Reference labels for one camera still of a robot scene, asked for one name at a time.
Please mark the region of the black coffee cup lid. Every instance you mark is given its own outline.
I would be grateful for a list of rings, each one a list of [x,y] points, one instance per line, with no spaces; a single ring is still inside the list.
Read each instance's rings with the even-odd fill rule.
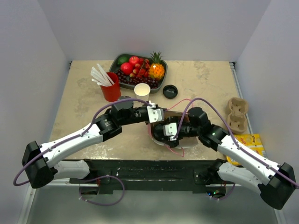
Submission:
[[[178,89],[176,86],[169,84],[163,88],[163,95],[167,99],[174,99],[178,95]]]

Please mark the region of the paper bag pink handles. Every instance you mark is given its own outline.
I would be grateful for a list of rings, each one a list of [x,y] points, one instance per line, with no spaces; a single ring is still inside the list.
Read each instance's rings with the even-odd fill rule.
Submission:
[[[166,112],[167,112],[167,111],[170,111],[171,109],[175,108],[177,105],[179,105],[180,103],[182,103],[183,101],[186,101],[186,100],[188,100],[189,102],[191,102],[191,99],[189,99],[189,98],[182,99],[182,100],[180,100],[178,103],[176,103],[174,106],[172,106],[172,107],[170,107],[170,108],[168,108],[168,109],[165,109],[165,111],[166,111]],[[178,119],[178,127],[175,129],[175,130],[176,130],[175,135],[173,135],[173,136],[171,136],[171,137],[175,137],[175,136],[178,137],[178,134],[179,134],[179,131],[180,131],[180,128],[181,128],[181,126],[180,126],[181,120],[183,121],[184,118],[179,118],[179,119]],[[152,134],[152,132],[151,132],[151,124],[147,124],[147,128],[148,128],[148,134],[149,134],[149,136],[151,137],[151,139],[152,139],[153,141],[155,141],[155,139],[154,139],[154,137],[153,137],[153,134]],[[172,153],[174,153],[174,154],[176,154],[176,155],[178,155],[178,156],[180,156],[180,157],[184,157],[184,156],[185,156],[185,148],[184,148],[184,147],[179,147],[179,146],[177,146],[178,149],[181,149],[181,150],[182,150],[182,154],[179,154],[179,153],[175,152],[174,150],[172,150],[172,148],[171,148],[169,145],[166,145],[166,144],[164,144],[164,143],[161,143],[161,144],[160,144],[158,141],[157,141],[156,143],[159,144],[159,145],[161,145],[161,146],[165,146],[165,147],[167,147]]]

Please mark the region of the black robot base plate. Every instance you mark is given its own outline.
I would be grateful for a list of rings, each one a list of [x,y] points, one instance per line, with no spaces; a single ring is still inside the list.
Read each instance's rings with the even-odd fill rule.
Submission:
[[[71,178],[72,184],[95,184],[102,176],[100,194],[111,194],[114,190],[130,191],[189,191],[205,193],[206,186],[220,184],[220,166],[216,160],[85,160],[90,174],[83,180]]]

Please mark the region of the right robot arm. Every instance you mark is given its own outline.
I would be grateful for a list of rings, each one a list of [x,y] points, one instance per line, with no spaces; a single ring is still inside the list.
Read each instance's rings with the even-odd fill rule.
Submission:
[[[229,156],[241,166],[227,161],[217,162],[208,171],[213,183],[221,180],[234,182],[258,193],[274,209],[281,210],[296,189],[292,166],[271,161],[238,141],[220,126],[211,124],[200,108],[188,110],[183,115],[165,118],[163,109],[148,108],[151,134],[156,142],[169,147],[179,147],[182,138],[198,137],[200,142],[214,151]]]

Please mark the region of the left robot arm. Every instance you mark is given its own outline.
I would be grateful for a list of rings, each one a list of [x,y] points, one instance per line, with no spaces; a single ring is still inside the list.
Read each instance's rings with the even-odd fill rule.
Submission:
[[[26,145],[26,149],[24,152],[24,156],[22,159],[22,165],[23,167],[21,168],[21,170],[17,173],[17,175],[15,176],[14,180],[13,180],[13,185],[14,186],[22,186],[24,184],[30,183],[31,187],[35,187],[35,185],[33,184],[33,180],[31,180],[30,177],[28,177],[28,180],[25,182],[21,182],[18,183],[17,179],[18,177],[21,175],[22,172],[26,171],[27,169],[29,169],[29,167],[33,164],[33,163],[37,163],[38,160],[42,159],[43,160],[43,164],[47,164],[47,161],[45,160],[45,158],[43,157],[44,154],[52,152],[54,150],[56,150],[60,145],[66,144],[68,142],[73,142],[71,144],[70,147],[66,147],[64,146],[64,149],[67,152],[70,153],[75,153],[83,148],[88,147],[88,141],[87,138],[89,137],[89,134],[87,133],[92,127],[96,127],[95,123],[96,123],[96,118],[99,115],[100,112],[102,112],[104,109],[107,109],[113,105],[117,105],[123,102],[129,102],[129,101],[138,101],[141,103],[144,103],[146,106],[152,106],[151,103],[146,102],[144,100],[141,99],[136,99],[136,98],[125,98],[125,99],[121,99],[121,100],[117,100],[114,102],[111,102],[105,106],[103,106],[102,108],[100,108],[94,115],[91,123],[89,123],[89,125],[87,125],[86,127],[78,130],[77,132],[74,132],[68,136],[66,136],[65,138],[62,138],[59,142],[53,142],[53,143],[47,143],[46,146],[47,148],[45,150],[41,150],[42,146],[38,145],[36,141],[32,141],[30,143],[28,143]]]

